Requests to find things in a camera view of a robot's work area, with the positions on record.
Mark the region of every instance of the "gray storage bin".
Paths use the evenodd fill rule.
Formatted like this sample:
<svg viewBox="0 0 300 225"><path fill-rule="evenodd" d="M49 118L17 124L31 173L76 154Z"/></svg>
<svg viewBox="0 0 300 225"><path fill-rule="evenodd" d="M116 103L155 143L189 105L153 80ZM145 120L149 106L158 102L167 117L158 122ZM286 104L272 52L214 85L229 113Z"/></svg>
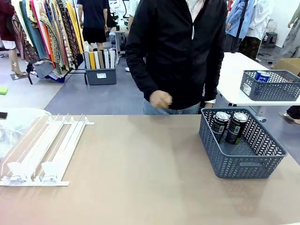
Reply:
<svg viewBox="0 0 300 225"><path fill-rule="evenodd" d="M85 69L89 85L116 84L116 68L114 69Z"/></svg>
<svg viewBox="0 0 300 225"><path fill-rule="evenodd" d="M213 116L219 112L245 113L249 119L239 144L225 140L220 143L211 130ZM287 155L281 144L264 128L261 122L247 109L202 109L199 135L215 174L220 178L257 179L268 178L280 161Z"/></svg>
<svg viewBox="0 0 300 225"><path fill-rule="evenodd" d="M255 79L256 70L245 70L240 89L253 101L296 101L300 94L300 78L286 70L263 70L268 82Z"/></svg>

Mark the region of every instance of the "zipper pull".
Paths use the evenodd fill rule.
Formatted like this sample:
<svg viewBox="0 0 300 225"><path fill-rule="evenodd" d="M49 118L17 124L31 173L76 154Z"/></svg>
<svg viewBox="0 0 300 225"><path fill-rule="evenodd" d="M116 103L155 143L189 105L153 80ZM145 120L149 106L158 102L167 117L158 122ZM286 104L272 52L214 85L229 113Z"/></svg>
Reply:
<svg viewBox="0 0 300 225"><path fill-rule="evenodd" d="M194 39L194 34L195 34L195 30L194 30L194 23L193 23L192 40Z"/></svg>

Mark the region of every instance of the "navy t-shirt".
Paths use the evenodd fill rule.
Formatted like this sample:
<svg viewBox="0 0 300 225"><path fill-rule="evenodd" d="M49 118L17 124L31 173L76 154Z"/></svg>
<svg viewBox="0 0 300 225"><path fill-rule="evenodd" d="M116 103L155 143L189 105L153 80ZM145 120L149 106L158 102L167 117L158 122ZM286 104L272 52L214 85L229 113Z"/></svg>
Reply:
<svg viewBox="0 0 300 225"><path fill-rule="evenodd" d="M77 0L83 7L83 26L104 29L103 9L108 8L108 0Z"/></svg>

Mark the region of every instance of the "white skirt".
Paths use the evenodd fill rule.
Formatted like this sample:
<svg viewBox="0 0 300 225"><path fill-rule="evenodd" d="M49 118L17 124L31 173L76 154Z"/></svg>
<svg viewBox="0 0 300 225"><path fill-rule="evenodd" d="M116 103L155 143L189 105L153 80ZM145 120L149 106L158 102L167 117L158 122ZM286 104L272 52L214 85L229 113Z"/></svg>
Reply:
<svg viewBox="0 0 300 225"><path fill-rule="evenodd" d="M2 41L3 45L6 49L13 50L16 48L15 42L14 41Z"/></svg>

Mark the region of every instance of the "white wire rack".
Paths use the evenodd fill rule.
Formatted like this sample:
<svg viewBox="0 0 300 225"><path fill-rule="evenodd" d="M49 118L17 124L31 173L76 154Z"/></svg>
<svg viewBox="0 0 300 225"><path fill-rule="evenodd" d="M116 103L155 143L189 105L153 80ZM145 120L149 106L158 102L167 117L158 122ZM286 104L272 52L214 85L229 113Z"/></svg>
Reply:
<svg viewBox="0 0 300 225"><path fill-rule="evenodd" d="M1 163L0 186L68 186L62 181L67 166L85 125L93 125L86 115L79 119L59 114L48 117L34 138L20 151L20 144L34 130L31 127L22 140L8 153Z"/></svg>

